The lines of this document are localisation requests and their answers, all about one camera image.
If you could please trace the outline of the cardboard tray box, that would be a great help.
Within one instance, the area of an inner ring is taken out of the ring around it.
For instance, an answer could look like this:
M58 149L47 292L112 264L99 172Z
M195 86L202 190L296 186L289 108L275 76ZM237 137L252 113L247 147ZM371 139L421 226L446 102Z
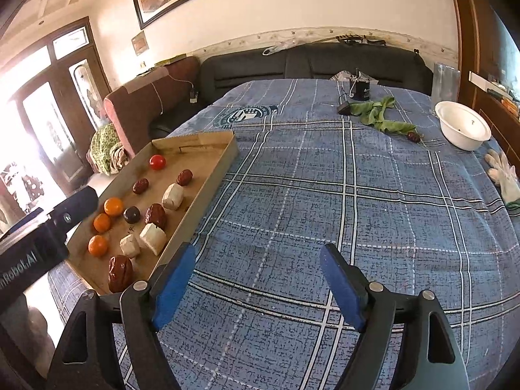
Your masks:
M94 218L87 217L70 237L71 269L99 294L109 293L109 260L125 254L133 277L148 279L191 240L226 172L238 154L231 131L197 133L151 141L115 176L99 197L120 200L139 214L134 224L115 216L103 233L102 256L88 250Z

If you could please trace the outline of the white cake piece small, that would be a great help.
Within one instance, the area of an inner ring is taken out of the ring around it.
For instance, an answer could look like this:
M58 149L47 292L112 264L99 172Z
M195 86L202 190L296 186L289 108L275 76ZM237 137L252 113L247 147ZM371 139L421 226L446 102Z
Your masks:
M120 248L123 255L128 258L136 258L141 252L138 239L134 234L128 234L122 238L120 240Z

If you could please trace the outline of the dried date near vegetable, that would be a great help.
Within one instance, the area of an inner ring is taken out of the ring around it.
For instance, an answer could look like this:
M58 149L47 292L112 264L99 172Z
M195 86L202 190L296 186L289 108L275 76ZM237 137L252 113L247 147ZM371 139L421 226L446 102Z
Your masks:
M409 131L406 136L411 142L419 143L421 141L421 136L415 131Z

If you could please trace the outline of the small red date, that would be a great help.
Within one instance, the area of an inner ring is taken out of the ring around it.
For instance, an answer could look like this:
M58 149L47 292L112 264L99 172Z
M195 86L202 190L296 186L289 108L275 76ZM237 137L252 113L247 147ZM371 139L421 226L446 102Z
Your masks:
M149 189L149 186L149 180L147 180L146 178L139 179L134 183L132 187L132 192L135 195L142 195L147 189Z

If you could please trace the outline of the orange tangerine front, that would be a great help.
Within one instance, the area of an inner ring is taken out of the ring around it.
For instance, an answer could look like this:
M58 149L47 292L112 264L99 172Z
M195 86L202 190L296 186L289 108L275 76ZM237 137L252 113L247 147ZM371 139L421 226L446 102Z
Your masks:
M102 235L94 235L90 238L87 249L91 256L100 258L108 252L109 242Z

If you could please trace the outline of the small black device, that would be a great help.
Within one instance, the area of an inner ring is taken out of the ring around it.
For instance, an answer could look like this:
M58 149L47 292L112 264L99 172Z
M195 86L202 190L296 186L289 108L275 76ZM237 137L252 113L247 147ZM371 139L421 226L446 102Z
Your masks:
M351 77L349 97L357 101L367 101L370 98L370 79L358 73Z

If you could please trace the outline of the red cherry tomato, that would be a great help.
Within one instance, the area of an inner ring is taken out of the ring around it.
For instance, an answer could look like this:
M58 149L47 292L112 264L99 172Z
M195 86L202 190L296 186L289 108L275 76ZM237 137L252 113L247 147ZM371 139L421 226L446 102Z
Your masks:
M165 168L167 160L161 154L155 154L149 159L149 167L154 171L160 171Z

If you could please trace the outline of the green leafy vegetable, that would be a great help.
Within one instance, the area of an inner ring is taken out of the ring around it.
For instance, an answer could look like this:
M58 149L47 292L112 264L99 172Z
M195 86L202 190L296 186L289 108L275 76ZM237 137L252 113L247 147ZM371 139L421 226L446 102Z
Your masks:
M366 126L372 126L382 133L397 133L407 135L416 131L412 123L398 122L385 118L388 108L394 108L395 98L385 96L380 101L355 102L350 104L350 112L353 116L359 116L359 120Z

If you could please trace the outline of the large red date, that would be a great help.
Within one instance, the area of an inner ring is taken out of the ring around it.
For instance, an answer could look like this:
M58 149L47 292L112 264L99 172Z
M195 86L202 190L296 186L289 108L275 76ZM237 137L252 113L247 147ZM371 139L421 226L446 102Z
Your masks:
M109 290L123 292L133 283L133 266L130 258L118 254L109 260Z

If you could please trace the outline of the dark red date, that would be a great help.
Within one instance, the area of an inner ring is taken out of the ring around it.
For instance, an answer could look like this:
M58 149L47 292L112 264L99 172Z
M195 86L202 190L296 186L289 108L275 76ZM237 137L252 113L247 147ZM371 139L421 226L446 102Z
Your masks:
M192 179L193 173L189 169L184 169L178 174L176 183L181 187L185 187L190 184Z

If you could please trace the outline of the orange tangerine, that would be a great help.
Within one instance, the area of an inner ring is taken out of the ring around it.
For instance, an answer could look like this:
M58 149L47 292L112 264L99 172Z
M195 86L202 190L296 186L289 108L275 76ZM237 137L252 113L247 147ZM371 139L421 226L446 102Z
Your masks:
M121 198L110 197L103 203L103 210L106 215L117 217L124 212L124 203Z
M99 213L93 220L93 229L99 234L107 232L111 228L111 219L106 213Z
M91 256L100 258L108 252L109 242L102 235L94 235L90 238L87 249Z

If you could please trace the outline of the black leather sofa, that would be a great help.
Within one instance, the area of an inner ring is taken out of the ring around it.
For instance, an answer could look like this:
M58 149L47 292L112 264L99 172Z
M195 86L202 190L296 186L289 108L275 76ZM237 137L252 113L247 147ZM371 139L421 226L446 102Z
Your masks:
M379 84L429 95L433 72L417 51L365 43L315 43L265 56L252 49L206 59L197 73L197 102L182 100L151 121L151 139L166 137L185 121L238 85L251 80L329 79L338 72L360 71Z

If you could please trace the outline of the blue plaid tablecloth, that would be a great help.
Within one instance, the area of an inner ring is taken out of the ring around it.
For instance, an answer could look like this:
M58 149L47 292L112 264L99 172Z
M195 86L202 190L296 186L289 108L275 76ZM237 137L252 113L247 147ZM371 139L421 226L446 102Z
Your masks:
M190 237L195 270L159 334L184 389L332 389L358 334L319 263L323 244L388 290L432 291L472 389L488 389L519 339L519 210L488 177L489 140L460 150L423 93L377 85L388 121L338 113L344 85L239 85L176 129L225 131L238 154Z

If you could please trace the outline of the wooden side cabinet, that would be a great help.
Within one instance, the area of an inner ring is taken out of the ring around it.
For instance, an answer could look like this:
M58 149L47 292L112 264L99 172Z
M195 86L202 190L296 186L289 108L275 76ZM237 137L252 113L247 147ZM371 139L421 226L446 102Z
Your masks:
M457 19L458 69L461 71L457 101L482 115L509 161L518 165L518 112L504 107L498 99L476 86L470 81L470 74L506 85L519 93L519 49L488 0L453 2Z

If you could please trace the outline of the white round bowl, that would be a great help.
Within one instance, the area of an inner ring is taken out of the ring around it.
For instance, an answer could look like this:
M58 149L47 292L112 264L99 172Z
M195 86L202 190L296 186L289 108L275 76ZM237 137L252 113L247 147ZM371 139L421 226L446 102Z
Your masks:
M473 109L453 101L440 101L435 111L442 134L458 149L474 151L491 139L488 123Z

